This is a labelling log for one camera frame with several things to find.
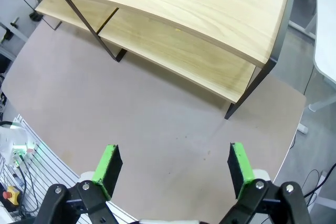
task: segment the floor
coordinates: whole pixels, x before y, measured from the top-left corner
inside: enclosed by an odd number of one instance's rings
[[[292,13],[294,22],[308,23],[311,12],[310,0],[296,0],[296,7]],[[299,32],[289,28],[284,47],[281,52],[280,60],[271,74],[278,79],[291,85],[307,97],[307,104],[325,99],[334,94],[335,90],[326,84],[323,76],[313,68],[314,42],[304,37]],[[276,178],[276,183],[281,184],[285,181],[296,181],[303,185],[309,172],[317,169],[329,170],[336,162],[336,104],[328,106],[315,113],[306,110],[301,122],[309,127],[308,135],[297,133],[293,148],[290,150],[284,164]],[[8,103],[4,114],[5,120],[11,120],[17,113]],[[316,186],[317,175],[312,173],[303,187],[303,192],[308,192]],[[336,200],[336,191],[333,188],[336,182],[336,175],[331,175],[328,182],[323,187],[321,196]],[[261,223],[265,216],[256,216],[252,223]],[[336,211],[326,207],[315,206],[311,218],[313,223],[331,223],[336,218]]]

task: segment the striped metal surface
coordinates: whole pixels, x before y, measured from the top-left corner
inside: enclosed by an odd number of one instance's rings
[[[33,185],[38,200],[39,206],[41,205],[44,196],[52,184],[64,184],[67,188],[72,187],[78,181],[79,176],[75,174],[66,164],[60,160],[55,153],[53,153],[49,147],[37,136],[37,134],[29,127],[24,119],[19,115],[15,122],[19,122],[28,133],[30,133],[36,140],[35,152],[32,154],[30,160],[26,161],[29,171],[32,174]],[[5,164],[3,158],[0,160],[0,181],[3,185],[15,185],[21,188],[20,185],[13,178],[12,174],[17,173],[19,177],[19,171],[14,171],[11,167]],[[36,200],[34,198],[32,182],[29,179],[29,174],[26,169],[23,170],[27,181],[26,196],[23,204],[27,211],[32,211],[36,208]],[[107,202],[107,205],[115,215],[117,221],[120,224],[126,224],[136,221],[136,219],[122,209],[117,207],[111,202]],[[19,220],[20,217],[17,213],[12,214],[15,220]],[[77,223],[91,223],[88,215],[82,215]]]

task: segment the bolt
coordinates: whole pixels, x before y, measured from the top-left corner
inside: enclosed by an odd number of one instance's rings
[[[87,190],[87,189],[89,189],[90,188],[90,185],[89,184],[84,184],[83,185],[83,190]]]
[[[290,184],[286,186],[286,191],[291,193],[294,190],[294,187]]]
[[[59,186],[55,189],[55,193],[59,194],[62,191],[62,188],[60,188]]]
[[[263,183],[262,181],[258,181],[258,182],[256,183],[256,187],[257,187],[258,189],[263,189],[263,187],[264,187],[264,183]]]

